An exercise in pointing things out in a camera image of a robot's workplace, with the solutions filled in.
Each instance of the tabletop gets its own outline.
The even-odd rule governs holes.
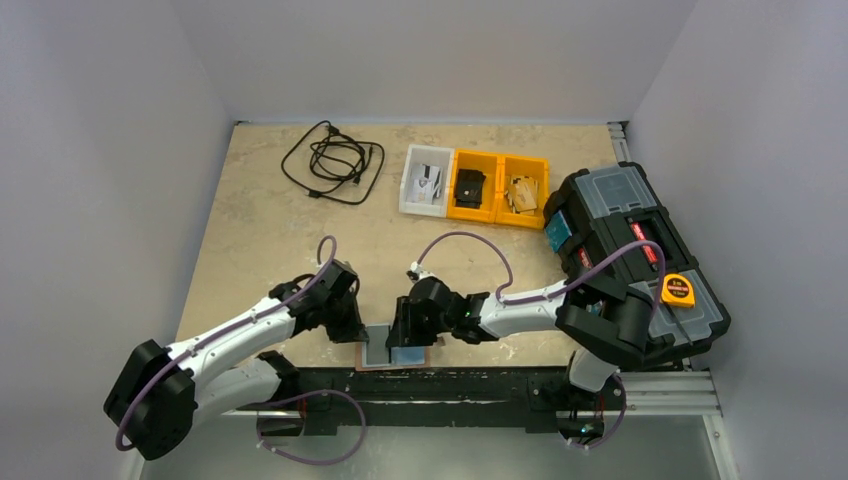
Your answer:
[[[615,153],[605,125],[468,126],[337,125],[359,141],[381,144],[385,166],[368,200],[359,206],[314,199],[280,171],[280,160],[309,125],[235,127],[206,233],[180,321],[177,340],[202,333],[244,312],[273,286],[315,273],[319,240],[338,240],[336,257],[359,275],[357,300],[365,324],[391,323],[395,299],[409,292],[405,272],[438,235],[465,230],[485,236],[510,259],[515,281],[505,293],[549,285],[563,278],[559,259],[539,230],[484,225],[398,212],[400,179],[410,144],[466,148],[547,158],[550,186],[584,167],[612,164]],[[325,133],[319,129],[309,141]],[[310,150],[301,146],[286,164],[302,183],[326,186],[308,171]],[[358,199],[376,173],[340,197]],[[428,255],[425,268],[453,290],[493,291],[506,280],[497,255],[477,240],[451,237]],[[565,365],[576,343],[561,332],[528,332],[468,345],[450,335],[431,348],[433,366]],[[353,344],[329,342],[322,327],[277,345],[297,366],[353,366]]]

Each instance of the white bin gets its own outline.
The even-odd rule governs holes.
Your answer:
[[[406,152],[406,165],[403,166],[403,177],[400,182],[398,209],[401,213],[442,218],[447,216],[448,199],[446,197],[453,171],[453,153],[454,149],[452,148],[430,147],[428,145],[409,146],[409,150]],[[412,166],[416,164],[436,166],[442,170],[439,184],[440,193],[438,198],[433,199],[432,204],[411,201],[412,182],[415,179],[410,178],[410,172],[413,170]]]

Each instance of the tape measure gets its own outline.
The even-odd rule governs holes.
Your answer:
[[[683,275],[666,274],[660,299],[673,307],[692,308],[695,306],[695,289]]]

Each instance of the yellow plastic bin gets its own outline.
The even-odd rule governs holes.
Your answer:
[[[473,150],[456,149],[451,172],[450,190],[448,192],[447,217],[455,220],[471,220],[474,222],[493,223],[495,221],[496,201],[503,197],[503,159],[498,155]],[[459,170],[470,169],[483,172],[483,203],[480,208],[464,208],[456,206],[454,187]]]
[[[540,230],[545,228],[543,209],[550,194],[548,186],[548,161],[544,158],[520,157],[518,155],[504,155],[502,158],[503,171],[499,177],[500,183],[497,188],[501,193],[495,205],[495,223]],[[526,175],[539,182],[539,195],[536,199],[537,207],[533,211],[533,215],[512,213],[505,192],[509,177],[513,175]]]

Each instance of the wall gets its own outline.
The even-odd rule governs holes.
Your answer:
[[[115,479],[102,404],[173,339],[231,122],[165,0],[0,2],[0,469]]]
[[[695,0],[174,0],[243,120],[630,118]]]
[[[700,0],[628,129],[734,323],[743,478],[844,478],[848,4]]]

